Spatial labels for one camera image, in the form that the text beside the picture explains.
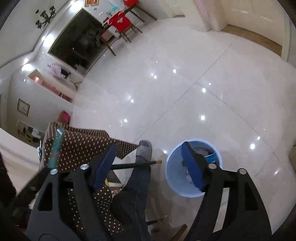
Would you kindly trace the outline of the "newspaper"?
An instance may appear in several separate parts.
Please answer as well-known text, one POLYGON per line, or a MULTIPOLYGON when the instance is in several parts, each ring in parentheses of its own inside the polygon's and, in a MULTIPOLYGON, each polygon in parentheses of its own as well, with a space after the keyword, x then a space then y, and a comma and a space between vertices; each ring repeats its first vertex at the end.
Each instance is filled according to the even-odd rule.
POLYGON ((198 148, 198 147, 195 147, 193 149, 193 151, 197 154, 200 154, 202 156, 204 156, 205 158, 209 157, 209 156, 212 156, 214 153, 213 152, 209 152, 205 149, 202 149, 202 148, 198 148))

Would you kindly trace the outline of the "black chandelier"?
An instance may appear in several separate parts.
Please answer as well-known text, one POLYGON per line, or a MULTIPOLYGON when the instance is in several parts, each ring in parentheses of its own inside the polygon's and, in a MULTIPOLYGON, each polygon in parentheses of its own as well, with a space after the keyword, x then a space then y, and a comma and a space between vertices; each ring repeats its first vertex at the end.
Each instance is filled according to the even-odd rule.
POLYGON ((48 25, 50 23, 50 21, 52 20, 53 17, 55 17, 56 15, 56 9, 54 6, 51 6, 49 8, 49 14, 47 14, 46 10, 44 10, 41 14, 40 17, 43 20, 37 20, 35 25, 37 26, 38 29, 43 29, 44 27, 46 27, 46 25, 48 25))

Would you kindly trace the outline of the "red gold diamond decoration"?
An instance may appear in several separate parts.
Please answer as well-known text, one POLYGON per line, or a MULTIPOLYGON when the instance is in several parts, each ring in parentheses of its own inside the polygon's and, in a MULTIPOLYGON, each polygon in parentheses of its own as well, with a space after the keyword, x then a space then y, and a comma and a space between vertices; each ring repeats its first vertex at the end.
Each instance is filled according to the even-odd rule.
POLYGON ((90 7, 90 6, 97 6, 99 5, 99 0, 85 0, 84 6, 90 7))

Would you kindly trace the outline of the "blue white carton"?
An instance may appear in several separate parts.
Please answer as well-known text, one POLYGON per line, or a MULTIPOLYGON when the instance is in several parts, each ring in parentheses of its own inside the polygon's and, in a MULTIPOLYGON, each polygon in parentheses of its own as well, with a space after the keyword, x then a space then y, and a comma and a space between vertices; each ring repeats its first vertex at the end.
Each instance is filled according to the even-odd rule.
POLYGON ((217 155, 216 152, 212 153, 212 154, 209 154, 209 155, 206 155, 204 156, 205 160, 207 161, 208 164, 211 164, 211 163, 219 163, 219 157, 217 155))

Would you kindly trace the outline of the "wooden dining table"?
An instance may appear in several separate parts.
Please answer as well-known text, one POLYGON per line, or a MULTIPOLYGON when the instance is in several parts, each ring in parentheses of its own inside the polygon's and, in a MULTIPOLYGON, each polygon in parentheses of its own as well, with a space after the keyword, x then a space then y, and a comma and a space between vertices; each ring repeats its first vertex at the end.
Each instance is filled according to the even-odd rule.
POLYGON ((105 25, 103 26, 103 29, 97 34, 97 37, 99 37, 99 39, 102 40, 103 44, 114 56, 116 56, 115 52, 112 50, 108 41, 103 37, 104 33, 107 30, 109 30, 110 27, 116 28, 116 31, 119 33, 119 37, 123 38, 126 42, 128 41, 131 43, 130 39, 126 35, 126 32, 130 29, 132 29, 135 33, 142 33, 142 31, 130 21, 130 19, 126 16, 127 13, 131 12, 138 19, 144 22, 143 19, 141 19, 136 13, 132 11, 134 8, 137 8, 153 20, 157 20, 155 16, 153 16, 151 13, 149 13, 143 7, 140 6, 139 1, 123 1, 123 5, 125 6, 125 9, 122 11, 118 11, 117 13, 112 15, 108 20, 106 20, 104 22, 105 25))

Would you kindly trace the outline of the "cream panel door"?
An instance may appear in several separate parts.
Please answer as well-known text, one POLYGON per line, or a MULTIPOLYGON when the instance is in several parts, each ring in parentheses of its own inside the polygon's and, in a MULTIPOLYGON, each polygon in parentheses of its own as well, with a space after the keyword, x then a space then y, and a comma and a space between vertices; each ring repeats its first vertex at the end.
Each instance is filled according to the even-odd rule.
POLYGON ((285 15, 278 1, 221 1, 229 25, 247 29, 282 45, 285 15))

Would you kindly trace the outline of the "blue jeans leg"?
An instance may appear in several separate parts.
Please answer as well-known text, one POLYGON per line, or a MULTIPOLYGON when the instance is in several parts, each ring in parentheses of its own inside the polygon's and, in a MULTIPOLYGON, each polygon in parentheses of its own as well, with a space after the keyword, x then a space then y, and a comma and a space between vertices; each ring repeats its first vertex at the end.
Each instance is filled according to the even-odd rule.
POLYGON ((124 228, 112 236, 113 240, 151 240, 145 220, 150 181, 149 165, 134 168, 126 186, 113 198, 111 214, 124 228))

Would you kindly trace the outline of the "brown polka dot tablecloth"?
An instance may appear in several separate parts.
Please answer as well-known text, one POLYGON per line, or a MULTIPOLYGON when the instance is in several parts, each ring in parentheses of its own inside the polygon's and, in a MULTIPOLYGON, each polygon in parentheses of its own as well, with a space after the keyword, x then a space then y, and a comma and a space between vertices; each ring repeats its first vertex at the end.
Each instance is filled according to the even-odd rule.
MULTIPOLYGON (((138 148, 138 145, 110 138, 104 130, 74 128, 60 122, 50 122, 45 132, 42 146, 41 165, 47 167, 53 139, 57 128, 64 128, 62 148, 60 150, 60 172, 70 172, 78 169, 82 164, 89 164, 96 155, 101 155, 111 144, 116 146, 116 157, 123 159, 129 153, 138 148)), ((104 183, 101 188, 95 190, 95 207, 103 218, 103 223, 110 234, 124 231, 122 224, 115 219, 109 210, 112 201, 110 188, 104 183)))

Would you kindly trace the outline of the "red brown bench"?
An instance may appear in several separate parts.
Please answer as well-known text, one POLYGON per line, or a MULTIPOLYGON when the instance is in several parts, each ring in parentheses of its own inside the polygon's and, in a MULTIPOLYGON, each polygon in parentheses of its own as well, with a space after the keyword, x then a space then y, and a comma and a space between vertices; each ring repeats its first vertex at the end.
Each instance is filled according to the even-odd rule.
POLYGON ((69 122, 70 122, 70 116, 69 116, 69 114, 67 112, 65 112, 65 111, 62 111, 59 114, 59 117, 57 119, 57 122, 63 123, 65 125, 68 125, 69 122))

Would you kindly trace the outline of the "chair with red cover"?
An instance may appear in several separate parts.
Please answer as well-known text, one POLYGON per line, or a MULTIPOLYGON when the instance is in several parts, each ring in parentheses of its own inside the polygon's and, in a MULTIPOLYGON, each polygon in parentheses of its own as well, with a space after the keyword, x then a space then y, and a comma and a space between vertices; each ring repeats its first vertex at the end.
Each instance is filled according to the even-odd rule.
POLYGON ((129 18, 126 17, 126 13, 123 11, 119 11, 114 14, 107 22, 108 25, 116 28, 117 32, 126 42, 129 41, 131 43, 131 40, 126 34, 126 32, 128 32, 130 29, 132 29, 135 33, 142 33, 142 31, 136 27, 129 18))

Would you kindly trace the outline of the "small clear wrapper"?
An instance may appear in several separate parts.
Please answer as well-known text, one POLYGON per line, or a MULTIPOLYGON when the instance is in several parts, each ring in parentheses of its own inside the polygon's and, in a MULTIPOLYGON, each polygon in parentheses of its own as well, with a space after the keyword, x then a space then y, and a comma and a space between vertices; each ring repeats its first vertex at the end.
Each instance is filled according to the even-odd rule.
POLYGON ((60 150, 62 148, 64 128, 57 128, 56 135, 53 139, 51 154, 49 155, 47 167, 50 169, 59 168, 60 150))

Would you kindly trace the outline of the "grey slipper foot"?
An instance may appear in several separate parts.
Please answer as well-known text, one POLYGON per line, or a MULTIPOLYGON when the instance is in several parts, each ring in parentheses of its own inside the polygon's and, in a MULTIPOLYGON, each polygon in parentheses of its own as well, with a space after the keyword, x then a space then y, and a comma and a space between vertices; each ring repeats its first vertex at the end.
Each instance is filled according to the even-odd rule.
POLYGON ((152 159, 152 145, 148 140, 141 140, 138 143, 136 151, 136 162, 140 161, 151 161, 152 159))

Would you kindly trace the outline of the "framed picture left wall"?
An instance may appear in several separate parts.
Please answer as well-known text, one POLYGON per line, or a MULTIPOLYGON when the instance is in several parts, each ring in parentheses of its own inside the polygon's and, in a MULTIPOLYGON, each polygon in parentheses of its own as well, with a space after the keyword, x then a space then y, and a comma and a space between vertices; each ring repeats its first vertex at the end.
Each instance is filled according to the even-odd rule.
POLYGON ((29 109, 30 109, 30 105, 28 103, 24 102, 21 99, 18 100, 18 107, 17 107, 18 112, 22 113, 25 116, 28 116, 29 109))

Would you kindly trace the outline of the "white shoe rack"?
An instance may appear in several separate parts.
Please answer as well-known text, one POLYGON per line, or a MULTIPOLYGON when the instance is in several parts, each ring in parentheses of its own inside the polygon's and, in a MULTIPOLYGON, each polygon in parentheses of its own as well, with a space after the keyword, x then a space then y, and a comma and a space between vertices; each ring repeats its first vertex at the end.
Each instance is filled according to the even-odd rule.
POLYGON ((16 131, 16 138, 34 148, 37 148, 43 142, 45 136, 44 132, 21 120, 16 123, 16 131))

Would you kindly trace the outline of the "light blue trash bucket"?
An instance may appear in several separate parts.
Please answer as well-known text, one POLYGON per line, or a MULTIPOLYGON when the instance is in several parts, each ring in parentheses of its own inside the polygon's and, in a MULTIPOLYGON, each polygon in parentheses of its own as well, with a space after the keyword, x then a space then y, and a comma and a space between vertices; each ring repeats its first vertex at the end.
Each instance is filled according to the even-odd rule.
MULTIPOLYGON (((211 144, 210 142, 200 139, 194 138, 187 140, 192 149, 195 147, 205 149, 209 152, 216 152, 219 157, 219 163, 216 165, 219 167, 223 167, 223 160, 218 149, 211 144)), ((166 181, 175 193, 182 197, 187 198, 197 198, 204 195, 195 185, 189 175, 187 167, 185 166, 184 159, 181 154, 181 146, 182 143, 179 143, 174 149, 171 151, 169 156, 166 159, 165 163, 165 178, 166 181)))

